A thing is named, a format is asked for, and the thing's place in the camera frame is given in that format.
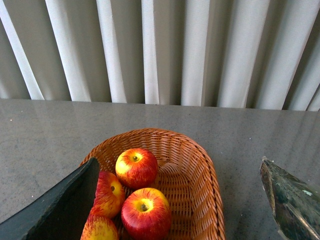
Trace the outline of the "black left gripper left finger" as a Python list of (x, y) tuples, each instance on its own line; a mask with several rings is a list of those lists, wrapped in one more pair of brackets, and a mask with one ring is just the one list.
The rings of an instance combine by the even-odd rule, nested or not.
[(78, 167), (27, 207), (0, 224), (2, 240), (79, 240), (93, 206), (100, 165)]

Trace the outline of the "worn left gripper right finger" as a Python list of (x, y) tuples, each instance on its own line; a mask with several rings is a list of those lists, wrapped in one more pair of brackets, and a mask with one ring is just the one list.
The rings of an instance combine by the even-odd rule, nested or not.
[(320, 238), (320, 187), (262, 157), (260, 177), (279, 235), (284, 240)]

